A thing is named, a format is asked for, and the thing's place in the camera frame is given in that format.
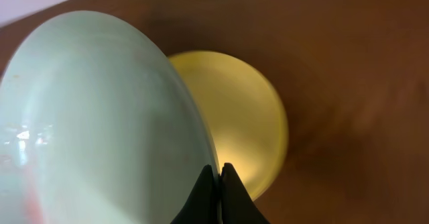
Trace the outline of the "light blue plate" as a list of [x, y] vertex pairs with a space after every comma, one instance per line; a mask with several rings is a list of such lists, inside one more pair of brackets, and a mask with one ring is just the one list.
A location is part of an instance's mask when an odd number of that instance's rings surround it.
[[2, 223], [169, 223], [206, 165], [216, 154], [190, 92], [125, 21], [58, 15], [9, 61]]

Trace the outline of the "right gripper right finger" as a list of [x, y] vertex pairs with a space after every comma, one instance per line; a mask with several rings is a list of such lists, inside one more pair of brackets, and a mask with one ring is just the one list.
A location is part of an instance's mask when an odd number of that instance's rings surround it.
[[223, 166], [220, 186], [223, 224], [269, 224], [251, 200], [231, 163]]

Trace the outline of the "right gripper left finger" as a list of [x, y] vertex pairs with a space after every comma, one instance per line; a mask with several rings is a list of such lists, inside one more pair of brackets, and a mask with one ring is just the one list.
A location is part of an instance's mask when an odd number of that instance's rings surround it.
[[218, 224], [218, 201], [212, 167], [206, 165], [171, 224]]

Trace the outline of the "yellow plate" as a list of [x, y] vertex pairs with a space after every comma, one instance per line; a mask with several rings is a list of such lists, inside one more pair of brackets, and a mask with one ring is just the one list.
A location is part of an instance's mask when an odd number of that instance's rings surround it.
[[288, 148], [288, 120], [273, 85], [250, 64], [220, 52], [169, 57], [202, 115], [219, 166], [231, 163], [252, 200], [277, 178]]

